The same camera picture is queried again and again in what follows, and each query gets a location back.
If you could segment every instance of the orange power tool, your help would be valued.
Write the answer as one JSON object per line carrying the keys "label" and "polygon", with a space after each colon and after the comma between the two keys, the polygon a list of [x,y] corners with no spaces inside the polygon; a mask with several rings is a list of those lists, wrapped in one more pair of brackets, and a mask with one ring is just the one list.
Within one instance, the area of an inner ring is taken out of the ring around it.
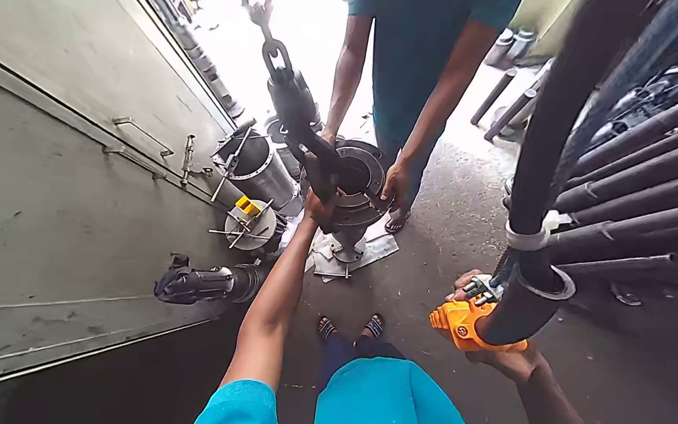
{"label": "orange power tool", "polygon": [[467,301],[449,300],[438,306],[430,313],[428,319],[431,327],[447,337],[464,351],[490,350],[492,352],[505,352],[509,350],[527,349],[527,340],[522,340],[510,345],[489,345],[478,336],[476,321],[478,318],[494,311],[494,303],[482,303],[479,296]]}

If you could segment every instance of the person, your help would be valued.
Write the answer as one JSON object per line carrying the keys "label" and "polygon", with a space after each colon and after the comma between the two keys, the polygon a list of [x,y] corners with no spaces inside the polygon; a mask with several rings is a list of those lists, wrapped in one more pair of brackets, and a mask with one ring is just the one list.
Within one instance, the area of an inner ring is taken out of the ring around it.
{"label": "person", "polygon": [[[300,299],[305,262],[319,223],[327,223],[334,202],[322,205],[308,193],[295,235],[266,278],[240,325],[237,347],[219,388],[196,424],[277,422],[276,391],[284,343]],[[467,275],[456,285],[469,283]],[[458,290],[451,296],[460,296]],[[463,422],[443,390],[393,345],[381,342],[383,317],[371,316],[350,344],[326,317],[318,322],[325,367],[315,406],[316,424],[335,422]],[[468,352],[471,361],[493,366],[517,383],[531,424],[579,423],[549,364],[525,352]]]}
{"label": "person", "polygon": [[409,217],[423,171],[491,45],[520,0],[348,0],[344,46],[334,72],[328,119],[321,137],[334,145],[365,63],[371,24],[373,119],[381,151],[396,158],[381,193],[395,195],[386,230]]}

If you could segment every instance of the metal pipe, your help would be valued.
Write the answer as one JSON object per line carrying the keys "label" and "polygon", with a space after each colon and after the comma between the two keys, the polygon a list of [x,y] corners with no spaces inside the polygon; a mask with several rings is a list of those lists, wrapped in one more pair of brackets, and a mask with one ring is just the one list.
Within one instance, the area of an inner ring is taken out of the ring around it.
{"label": "metal pipe", "polygon": [[678,104],[598,146],[597,149],[585,153],[577,161],[572,175],[580,177],[588,174],[635,150],[663,140],[664,134],[675,127],[678,127]]}
{"label": "metal pipe", "polygon": [[599,179],[608,177],[609,175],[616,174],[620,170],[627,169],[629,167],[635,166],[636,164],[641,164],[648,159],[653,159],[656,156],[663,155],[666,152],[670,152],[673,149],[678,147],[678,133],[673,136],[664,138],[663,140],[647,146],[645,149],[638,150],[635,153],[632,153],[624,158],[618,159],[608,165],[598,168],[589,174],[583,175],[582,177],[575,177],[567,181],[567,184],[564,186],[564,190],[577,187],[581,184],[585,184],[589,181],[598,181]]}
{"label": "metal pipe", "polygon": [[627,51],[611,76],[603,84],[598,99],[590,108],[585,120],[579,124],[570,140],[567,141],[551,182],[551,195],[547,205],[554,203],[575,167],[581,166],[578,161],[588,151],[593,136],[606,124],[608,114],[614,105],[632,88],[640,76],[647,76],[650,73],[658,57],[677,37],[678,0],[674,0],[666,2],[662,6],[662,9],[653,17],[651,23],[640,35],[638,41]]}
{"label": "metal pipe", "polygon": [[676,178],[678,178],[678,149],[600,181],[567,190],[556,199],[554,207],[560,212],[582,210]]}
{"label": "metal pipe", "polygon": [[678,179],[572,212],[570,217],[580,226],[587,226],[601,221],[621,221],[674,207],[678,207]]}
{"label": "metal pipe", "polygon": [[591,256],[596,253],[594,250],[614,248],[617,244],[635,245],[640,250],[650,248],[645,246],[643,239],[656,246],[672,239],[678,242],[678,207],[559,232],[549,237],[548,246],[554,263],[566,263],[576,262],[577,257]]}
{"label": "metal pipe", "polygon": [[501,76],[501,79],[498,83],[496,83],[494,89],[491,90],[491,92],[488,94],[488,97],[486,97],[483,101],[483,104],[481,104],[476,113],[472,116],[472,119],[470,119],[470,124],[477,125],[478,122],[483,119],[485,112],[494,105],[496,99],[498,99],[501,93],[504,92],[506,86],[512,82],[515,75],[517,75],[517,68],[511,68],[504,72],[504,75]]}
{"label": "metal pipe", "polygon": [[[564,142],[594,86],[606,72],[619,44],[645,1],[596,0],[581,5],[551,75],[541,88],[514,178],[509,224],[514,232],[541,231],[551,180]],[[608,14],[611,8],[615,11]],[[553,316],[573,283],[551,267],[544,250],[515,251],[509,287],[494,311],[476,321],[483,341],[503,345],[532,336]]]}
{"label": "metal pipe", "polygon": [[594,262],[569,263],[558,268],[572,278],[603,278],[616,280],[619,278],[638,278],[642,274],[660,272],[673,266],[673,254],[648,257],[633,257],[614,260],[598,260]]}
{"label": "metal pipe", "polygon": [[525,90],[522,95],[512,103],[512,105],[504,111],[504,113],[496,120],[494,125],[488,129],[488,131],[485,132],[485,135],[483,136],[484,139],[488,141],[492,141],[496,135],[501,133],[501,130],[504,129],[504,127],[511,121],[514,116],[519,113],[527,104],[532,101],[536,96],[538,95],[538,92],[535,90],[532,90],[532,88],[528,88]]}

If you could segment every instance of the foot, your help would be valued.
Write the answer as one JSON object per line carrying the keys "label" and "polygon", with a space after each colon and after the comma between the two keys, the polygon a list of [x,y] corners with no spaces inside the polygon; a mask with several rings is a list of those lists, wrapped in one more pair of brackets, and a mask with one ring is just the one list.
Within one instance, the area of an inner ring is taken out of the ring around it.
{"label": "foot", "polygon": [[365,324],[363,332],[360,333],[361,336],[368,336],[373,338],[381,337],[383,334],[383,316],[381,314],[373,314],[371,320]]}
{"label": "foot", "polygon": [[389,234],[394,234],[404,228],[407,223],[407,218],[410,217],[410,211],[403,210],[400,207],[397,210],[389,212],[389,216],[389,221],[387,221],[386,225],[383,227],[386,228],[386,231],[389,232]]}
{"label": "foot", "polygon": [[328,317],[322,316],[321,319],[318,320],[318,338],[322,342],[325,342],[326,339],[328,339],[328,336],[331,336],[336,330],[337,328]]}

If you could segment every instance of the blue shirt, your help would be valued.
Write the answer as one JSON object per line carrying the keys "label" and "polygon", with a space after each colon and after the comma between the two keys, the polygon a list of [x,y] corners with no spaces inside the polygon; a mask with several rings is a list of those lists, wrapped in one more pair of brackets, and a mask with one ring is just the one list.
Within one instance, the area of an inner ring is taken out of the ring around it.
{"label": "blue shirt", "polygon": [[512,20],[520,0],[348,0],[348,3],[350,15],[375,18],[376,129],[404,142],[467,20],[476,20],[501,32]]}
{"label": "blue shirt", "polygon": [[[315,424],[447,424],[464,421],[443,390],[414,362],[356,359],[337,371],[315,406]],[[277,398],[255,380],[222,386],[196,424],[276,424]]]}

